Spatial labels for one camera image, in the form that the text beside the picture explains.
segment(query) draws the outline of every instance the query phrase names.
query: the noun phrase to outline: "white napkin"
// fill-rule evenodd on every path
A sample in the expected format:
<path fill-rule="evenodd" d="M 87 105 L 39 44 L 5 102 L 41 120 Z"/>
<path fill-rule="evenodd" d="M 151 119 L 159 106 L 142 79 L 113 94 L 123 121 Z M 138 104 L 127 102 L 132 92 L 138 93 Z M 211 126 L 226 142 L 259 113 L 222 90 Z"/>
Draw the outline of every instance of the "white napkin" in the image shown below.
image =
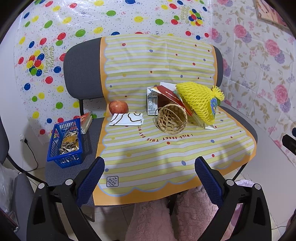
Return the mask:
<path fill-rule="evenodd" d="M 140 126 L 144 122 L 143 114 L 127 113 L 114 114 L 110 121 L 110 126 Z"/>

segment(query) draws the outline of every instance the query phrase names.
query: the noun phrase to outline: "red apple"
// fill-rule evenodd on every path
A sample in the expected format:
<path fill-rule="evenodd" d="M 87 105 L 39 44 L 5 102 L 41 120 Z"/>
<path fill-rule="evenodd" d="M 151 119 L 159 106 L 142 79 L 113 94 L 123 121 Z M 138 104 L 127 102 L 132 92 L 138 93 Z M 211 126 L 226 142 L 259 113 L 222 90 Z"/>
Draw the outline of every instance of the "red apple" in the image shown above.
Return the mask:
<path fill-rule="evenodd" d="M 125 101 L 114 100 L 109 104 L 109 110 L 112 115 L 128 113 L 128 104 Z"/>

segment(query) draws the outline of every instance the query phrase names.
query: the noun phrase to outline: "yellow mesh fruit net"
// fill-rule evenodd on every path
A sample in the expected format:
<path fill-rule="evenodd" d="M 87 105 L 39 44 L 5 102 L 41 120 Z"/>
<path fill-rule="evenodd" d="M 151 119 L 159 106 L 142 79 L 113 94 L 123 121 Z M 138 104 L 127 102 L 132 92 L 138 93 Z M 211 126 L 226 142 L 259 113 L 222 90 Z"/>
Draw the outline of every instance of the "yellow mesh fruit net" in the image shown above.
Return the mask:
<path fill-rule="evenodd" d="M 207 125 L 215 122 L 217 99 L 224 100 L 224 95 L 217 86 L 210 89 L 194 82 L 185 82 L 177 84 L 176 89 L 185 104 L 189 105 Z"/>

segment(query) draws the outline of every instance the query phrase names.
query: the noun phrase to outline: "blue plastic basket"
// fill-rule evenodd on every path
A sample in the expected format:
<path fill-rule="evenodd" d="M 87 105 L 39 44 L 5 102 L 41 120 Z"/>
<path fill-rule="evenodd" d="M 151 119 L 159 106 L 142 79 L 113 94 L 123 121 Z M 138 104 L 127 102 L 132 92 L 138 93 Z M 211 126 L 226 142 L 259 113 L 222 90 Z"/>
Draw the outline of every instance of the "blue plastic basket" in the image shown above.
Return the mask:
<path fill-rule="evenodd" d="M 62 145 L 62 140 L 68 130 L 78 130 L 79 150 L 59 155 L 59 149 Z M 54 161 L 61 168 L 70 167 L 82 163 L 82 153 L 83 149 L 80 130 L 80 118 L 55 124 L 49 143 L 47 161 Z"/>

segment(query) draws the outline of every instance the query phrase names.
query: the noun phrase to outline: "floral curtain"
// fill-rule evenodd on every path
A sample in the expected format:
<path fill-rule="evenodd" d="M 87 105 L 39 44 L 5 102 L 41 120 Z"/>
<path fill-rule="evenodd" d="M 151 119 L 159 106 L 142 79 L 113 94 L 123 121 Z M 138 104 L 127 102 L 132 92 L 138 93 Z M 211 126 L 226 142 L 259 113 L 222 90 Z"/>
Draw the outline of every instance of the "floral curtain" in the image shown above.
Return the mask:
<path fill-rule="evenodd" d="M 259 19 L 256 0 L 212 3 L 212 41 L 223 56 L 225 102 L 265 130 L 296 166 L 281 143 L 296 127 L 295 38 Z"/>

